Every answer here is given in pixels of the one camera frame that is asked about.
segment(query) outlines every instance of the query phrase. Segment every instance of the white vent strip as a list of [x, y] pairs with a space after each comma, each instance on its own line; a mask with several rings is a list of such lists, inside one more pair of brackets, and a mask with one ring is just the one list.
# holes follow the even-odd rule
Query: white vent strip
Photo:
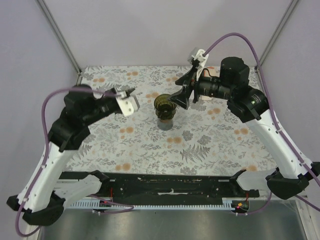
[[[234, 210], [232, 200], [222, 200], [222, 205], [134, 205], [136, 210]], [[99, 206], [98, 199], [82, 199], [74, 202], [68, 209], [126, 209], [123, 206]]]

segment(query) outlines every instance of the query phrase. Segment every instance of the gray floor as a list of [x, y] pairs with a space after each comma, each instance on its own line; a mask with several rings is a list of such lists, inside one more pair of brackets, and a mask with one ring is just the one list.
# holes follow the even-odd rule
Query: gray floor
[[[251, 209], [263, 202], [251, 201]], [[66, 210], [54, 225], [44, 228], [45, 240], [306, 240], [294, 201], [273, 201], [251, 216], [223, 211], [137, 210], [97, 216]]]

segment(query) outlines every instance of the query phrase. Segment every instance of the floral tablecloth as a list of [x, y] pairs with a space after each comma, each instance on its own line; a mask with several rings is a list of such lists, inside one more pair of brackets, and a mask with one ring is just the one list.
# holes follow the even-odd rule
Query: floral tablecloth
[[[154, 100], [180, 89], [175, 80], [187, 66], [92, 66], [83, 84], [94, 89], [136, 88], [140, 110], [130, 117], [111, 115], [92, 124], [80, 150], [65, 171], [140, 174], [233, 175], [240, 169], [276, 166], [258, 137], [227, 109], [225, 100], [200, 100], [177, 108], [174, 126], [157, 127]], [[251, 86], [258, 88], [253, 69]]]

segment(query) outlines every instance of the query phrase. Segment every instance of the white wall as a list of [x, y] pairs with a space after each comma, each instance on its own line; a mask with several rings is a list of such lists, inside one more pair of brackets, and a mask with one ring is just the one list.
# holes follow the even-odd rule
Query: white wall
[[[263, 65], [278, 118], [315, 162], [320, 161], [319, 11], [319, 0], [302, 0]], [[320, 206], [318, 186], [312, 184], [307, 194]]]
[[[45, 0], [82, 68], [88, 65], [187, 65], [194, 47], [230, 32], [247, 36], [259, 55], [290, 0]], [[239, 56], [254, 65], [237, 37], [209, 57]]]
[[[18, 239], [15, 212], [6, 201], [26, 185], [42, 154], [42, 101], [75, 82], [76, 73], [36, 1], [0, 1], [1, 239]], [[49, 104], [48, 127], [60, 115], [62, 102]]]

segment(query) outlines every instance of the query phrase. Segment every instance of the robotic arm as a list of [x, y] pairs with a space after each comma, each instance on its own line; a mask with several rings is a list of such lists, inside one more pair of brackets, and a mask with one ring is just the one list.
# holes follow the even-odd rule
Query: robotic arm
[[[312, 176], [297, 159], [285, 140], [280, 136], [271, 117], [268, 99], [258, 89], [249, 86], [249, 67], [238, 57], [227, 57], [221, 61], [220, 76], [204, 75], [204, 64], [208, 55], [203, 57], [204, 50], [191, 53], [189, 72], [175, 81], [182, 86], [181, 90], [169, 98], [184, 109], [189, 107], [189, 98], [194, 93], [193, 103], [201, 95], [227, 100], [228, 109], [245, 123], [264, 143], [277, 163], [276, 169], [250, 172], [241, 170], [233, 177], [245, 190], [271, 190], [281, 199], [289, 199], [302, 192]], [[288, 133], [281, 131], [297, 148]], [[312, 162], [300, 150], [301, 157], [316, 176], [320, 173], [320, 162]]]
[[[90, 88], [88, 85], [77, 87]], [[117, 94], [116, 98], [102, 96], [95, 98], [92, 92], [70, 91], [64, 97], [65, 108], [60, 117], [52, 124], [48, 133], [49, 155], [46, 165], [43, 165], [45, 152], [31, 176], [28, 184], [18, 195], [10, 196], [7, 204], [15, 211], [23, 201], [23, 219], [29, 225], [49, 226], [63, 213], [64, 209], [75, 201], [88, 195], [97, 193], [103, 186], [108, 186], [109, 178], [96, 170], [87, 177], [58, 190], [54, 190], [57, 180], [67, 162], [78, 151], [83, 140], [90, 134], [88, 126], [109, 115], [132, 115], [139, 109], [135, 96], [130, 94], [135, 89], [107, 91]], [[24, 199], [26, 192], [34, 178], [37, 178], [28, 199]]]

